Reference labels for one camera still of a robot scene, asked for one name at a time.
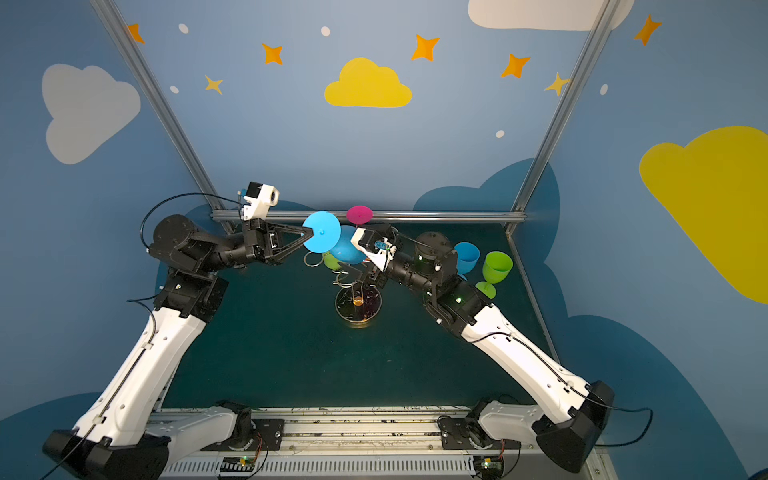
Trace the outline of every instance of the blue cup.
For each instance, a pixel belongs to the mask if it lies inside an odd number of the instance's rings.
[[[480,260],[480,249],[469,242],[457,243],[453,247],[458,253],[456,261],[456,271],[459,275],[465,275],[472,271]]]

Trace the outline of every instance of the dark green table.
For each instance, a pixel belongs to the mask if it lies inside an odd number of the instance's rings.
[[[509,254],[499,225],[397,228],[411,237],[440,231],[454,243],[477,245],[482,256],[467,276],[473,284],[482,280],[487,252]],[[404,248],[413,251],[407,240]],[[335,275],[305,266],[302,255],[282,266],[221,273],[230,282],[222,306],[181,360],[163,407],[205,408],[221,399],[252,407],[473,406],[501,394],[533,403],[500,366],[447,333],[397,283],[382,289],[383,306],[370,327],[349,328],[334,308]],[[496,306],[549,352],[517,266],[496,288]]]

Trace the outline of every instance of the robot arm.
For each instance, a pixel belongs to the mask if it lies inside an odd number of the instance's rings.
[[[79,478],[154,480],[167,464],[207,445],[230,440],[240,447],[252,440],[250,407],[231,402],[170,424],[147,427],[147,420],[181,357],[221,304],[227,281],[215,273],[254,262],[281,264],[312,238],[312,229],[266,222],[278,196],[270,185],[251,183],[243,231],[228,237],[211,235],[183,215],[157,225],[148,253],[166,263],[169,273],[147,326],[74,428],[48,437],[46,455]]]
[[[437,323],[485,352],[537,402],[525,417],[519,407],[482,402],[467,417],[472,441],[484,447],[491,439],[535,438],[551,460],[579,472],[606,426],[611,388],[588,384],[520,333],[486,295],[457,275],[456,251],[442,234],[420,235],[413,257],[402,252],[399,233],[389,225],[358,228],[352,242],[387,279],[422,295]]]

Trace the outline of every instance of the blue disc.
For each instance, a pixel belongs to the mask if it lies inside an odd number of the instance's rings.
[[[312,229],[312,238],[304,242],[304,246],[315,253],[325,253],[339,242],[341,223],[336,215],[320,211],[309,215],[303,226]]]
[[[356,265],[366,259],[366,255],[352,245],[352,235],[355,233],[355,230],[357,229],[351,225],[342,225],[339,242],[331,247],[330,250],[331,255],[339,262]]]

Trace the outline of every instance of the yellow star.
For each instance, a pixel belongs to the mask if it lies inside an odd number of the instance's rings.
[[[659,23],[654,22],[653,20],[650,19],[650,15],[648,15],[648,20],[645,21],[645,25],[643,26],[643,29],[637,33],[634,39],[642,40],[643,46],[648,45],[648,39],[660,26],[661,26],[660,22]]]
[[[215,91],[219,92],[219,95],[221,95],[221,90],[219,90],[219,84],[223,80],[213,81],[210,78],[208,78],[208,75],[205,76],[205,79],[208,80],[208,86],[205,87],[205,89],[206,90],[215,90]]]
[[[417,58],[426,58],[429,61],[432,61],[432,49],[435,48],[435,45],[437,45],[437,41],[439,38],[433,38],[432,40],[425,40],[424,38],[416,36],[416,51],[413,52],[413,56],[411,57],[411,60],[416,60]]]
[[[563,88],[563,85],[567,84],[569,81],[571,81],[571,79],[570,78],[566,78],[565,80],[563,80],[562,78],[560,78],[560,72],[558,72],[558,73],[556,73],[554,75],[556,77],[555,80],[554,80],[554,84],[546,87],[544,89],[544,91],[554,90],[554,91],[556,91],[558,93],[558,97],[559,97],[560,93],[561,93],[561,90]]]
[[[280,60],[280,51],[283,50],[283,47],[267,47],[266,43],[261,44],[264,46],[264,51],[266,52],[266,60],[264,60],[264,64],[268,63],[277,63],[278,65],[282,65],[283,61]]]
[[[128,31],[131,33],[131,37],[134,38],[135,41],[139,43],[144,43],[144,39],[139,35],[139,24],[136,25],[129,25]]]
[[[531,57],[528,58],[517,58],[514,55],[509,55],[509,65],[507,65],[507,69],[504,70],[504,73],[502,73],[502,78],[506,77],[508,75],[514,75],[517,78],[520,78],[520,75],[523,74],[523,67],[526,63],[528,63],[528,60],[530,60]]]

